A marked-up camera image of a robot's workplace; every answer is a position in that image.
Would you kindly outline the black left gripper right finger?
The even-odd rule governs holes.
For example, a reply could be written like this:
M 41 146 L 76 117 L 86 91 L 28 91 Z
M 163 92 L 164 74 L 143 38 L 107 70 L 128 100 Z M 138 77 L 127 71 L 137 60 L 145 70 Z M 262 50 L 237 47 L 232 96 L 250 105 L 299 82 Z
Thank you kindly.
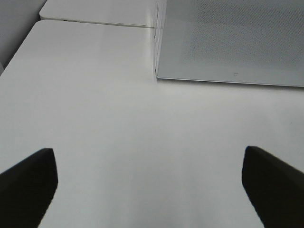
M 269 152 L 245 149 L 241 181 L 265 228 L 304 226 L 304 174 Z

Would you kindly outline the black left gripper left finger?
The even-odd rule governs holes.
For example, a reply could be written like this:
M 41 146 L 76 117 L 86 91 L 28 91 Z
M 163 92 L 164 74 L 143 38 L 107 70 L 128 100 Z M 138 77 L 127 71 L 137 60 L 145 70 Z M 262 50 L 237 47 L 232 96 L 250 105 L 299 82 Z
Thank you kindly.
M 58 186 L 53 149 L 41 149 L 0 175 L 0 226 L 37 228 Z

